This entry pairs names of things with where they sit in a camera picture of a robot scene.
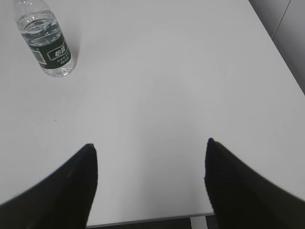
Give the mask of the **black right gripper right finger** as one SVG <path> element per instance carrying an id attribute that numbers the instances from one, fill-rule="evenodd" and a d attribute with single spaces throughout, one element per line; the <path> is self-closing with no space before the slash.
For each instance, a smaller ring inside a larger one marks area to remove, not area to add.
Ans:
<path id="1" fill-rule="evenodd" d="M 303 229 L 305 202 L 252 170 L 210 138 L 205 187 L 221 229 Z"/>

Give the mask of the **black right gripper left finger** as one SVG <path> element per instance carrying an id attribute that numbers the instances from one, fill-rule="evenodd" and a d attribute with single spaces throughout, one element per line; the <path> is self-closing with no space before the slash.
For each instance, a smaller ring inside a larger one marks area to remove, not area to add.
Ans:
<path id="1" fill-rule="evenodd" d="M 41 182 L 1 204 L 0 227 L 84 229 L 97 184 L 97 152 L 86 144 Z"/>

